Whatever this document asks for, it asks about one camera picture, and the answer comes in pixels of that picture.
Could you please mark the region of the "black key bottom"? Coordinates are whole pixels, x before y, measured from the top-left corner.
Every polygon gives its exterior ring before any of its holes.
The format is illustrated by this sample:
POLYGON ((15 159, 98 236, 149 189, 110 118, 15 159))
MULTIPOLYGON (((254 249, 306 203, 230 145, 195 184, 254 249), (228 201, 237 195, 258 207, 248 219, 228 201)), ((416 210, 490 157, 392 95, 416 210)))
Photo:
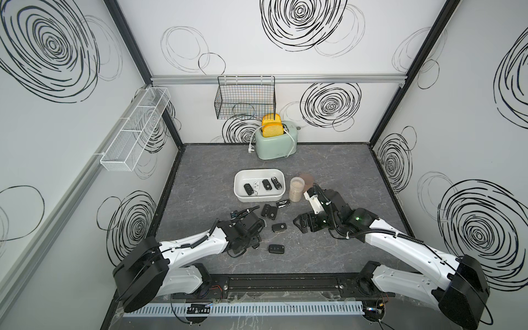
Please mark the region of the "black key bottom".
POLYGON ((268 252, 270 254, 284 254, 285 246, 279 244, 270 244, 268 246, 268 252))

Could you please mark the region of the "black flip key with buttons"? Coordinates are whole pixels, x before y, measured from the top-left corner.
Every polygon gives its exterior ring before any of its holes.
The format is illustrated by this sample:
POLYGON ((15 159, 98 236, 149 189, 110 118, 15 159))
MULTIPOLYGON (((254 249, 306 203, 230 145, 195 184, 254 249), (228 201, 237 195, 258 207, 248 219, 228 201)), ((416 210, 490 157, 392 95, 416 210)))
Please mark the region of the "black flip key with buttons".
POLYGON ((254 189, 250 184, 244 184, 243 185, 244 190, 246 191, 248 196, 251 196, 254 194, 254 189))

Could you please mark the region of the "black chrome Bentley key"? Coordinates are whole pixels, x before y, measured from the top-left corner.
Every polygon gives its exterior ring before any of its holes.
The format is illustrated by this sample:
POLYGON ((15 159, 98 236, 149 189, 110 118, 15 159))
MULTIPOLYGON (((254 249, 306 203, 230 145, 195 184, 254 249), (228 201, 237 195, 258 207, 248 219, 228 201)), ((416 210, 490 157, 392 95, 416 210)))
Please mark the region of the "black chrome Bentley key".
POLYGON ((277 208, 283 208, 283 207, 289 206, 290 204, 291 204, 290 200, 284 199, 284 200, 277 201, 276 202, 276 207, 277 208))

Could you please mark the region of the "white storage box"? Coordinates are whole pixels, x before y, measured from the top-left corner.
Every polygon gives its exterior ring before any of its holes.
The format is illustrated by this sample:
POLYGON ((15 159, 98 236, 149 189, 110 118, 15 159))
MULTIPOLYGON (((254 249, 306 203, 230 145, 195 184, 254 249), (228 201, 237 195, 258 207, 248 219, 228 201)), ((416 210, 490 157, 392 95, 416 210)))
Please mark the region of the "white storage box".
POLYGON ((277 202, 282 199, 283 195, 286 192, 285 176, 283 172, 279 169, 248 169, 239 171, 234 178, 233 192, 236 198, 240 202, 277 202), (272 184, 271 177, 276 177, 283 188, 279 191, 272 184), (268 179, 272 184, 272 190, 266 191, 262 181, 268 179), (248 196, 246 191, 243 188, 244 184, 250 184, 253 186, 253 183, 258 181, 260 183, 260 189, 258 195, 248 196))

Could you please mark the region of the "white car key fob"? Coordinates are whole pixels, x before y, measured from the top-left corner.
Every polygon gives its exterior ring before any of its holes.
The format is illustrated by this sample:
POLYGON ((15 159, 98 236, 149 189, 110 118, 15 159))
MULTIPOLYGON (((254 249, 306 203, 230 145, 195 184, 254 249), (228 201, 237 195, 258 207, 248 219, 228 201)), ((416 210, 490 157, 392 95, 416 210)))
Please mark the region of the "white car key fob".
POLYGON ((253 195, 257 196, 259 194, 259 189, 260 189, 260 183, 258 181, 255 181, 253 183, 253 195))

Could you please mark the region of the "black key fob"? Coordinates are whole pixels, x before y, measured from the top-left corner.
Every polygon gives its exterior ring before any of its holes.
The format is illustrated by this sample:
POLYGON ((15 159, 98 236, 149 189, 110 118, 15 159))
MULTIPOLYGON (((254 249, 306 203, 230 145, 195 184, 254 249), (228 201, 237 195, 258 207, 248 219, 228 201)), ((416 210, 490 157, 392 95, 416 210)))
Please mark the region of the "black key fob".
POLYGON ((270 181, 268 179, 264 179, 262 181, 262 184, 265 188, 266 191, 271 191, 272 190, 272 184, 270 183, 270 181))

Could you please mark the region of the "long black flip key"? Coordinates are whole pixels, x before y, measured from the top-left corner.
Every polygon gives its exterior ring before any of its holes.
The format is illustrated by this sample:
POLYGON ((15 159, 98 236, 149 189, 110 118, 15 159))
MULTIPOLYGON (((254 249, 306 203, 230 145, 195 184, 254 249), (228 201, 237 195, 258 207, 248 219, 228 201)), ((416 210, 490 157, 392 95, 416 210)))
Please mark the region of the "long black flip key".
POLYGON ((281 190, 283 188, 282 184, 276 177, 271 177, 272 184, 276 188, 276 190, 281 190))

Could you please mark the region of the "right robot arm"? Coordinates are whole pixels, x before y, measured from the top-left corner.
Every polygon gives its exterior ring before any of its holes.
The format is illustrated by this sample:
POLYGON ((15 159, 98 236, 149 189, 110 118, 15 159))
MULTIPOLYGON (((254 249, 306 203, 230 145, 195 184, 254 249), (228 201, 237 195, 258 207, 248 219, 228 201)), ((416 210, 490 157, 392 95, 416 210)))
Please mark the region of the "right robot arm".
POLYGON ((367 268, 367 278, 381 292, 432 305, 464 329, 477 329, 488 310, 488 281, 480 262, 470 255, 456 257, 434 249, 364 208, 349 213, 312 211, 300 214, 293 223, 303 233, 328 229, 341 239, 358 239, 414 269, 404 272, 372 263, 367 268))

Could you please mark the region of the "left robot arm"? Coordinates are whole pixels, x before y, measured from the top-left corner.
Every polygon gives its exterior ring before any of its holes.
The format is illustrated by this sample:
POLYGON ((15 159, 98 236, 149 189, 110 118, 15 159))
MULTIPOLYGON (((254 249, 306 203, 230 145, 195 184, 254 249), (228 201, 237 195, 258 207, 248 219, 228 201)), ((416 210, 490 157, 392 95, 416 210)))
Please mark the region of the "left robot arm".
POLYGON ((229 254, 240 257, 251 247, 257 249, 264 219, 246 209, 210 230, 183 239, 159 242, 148 236, 114 268, 118 302, 124 312, 135 312, 154 298, 171 294, 201 295, 210 285, 210 274, 198 261, 204 257, 229 254))

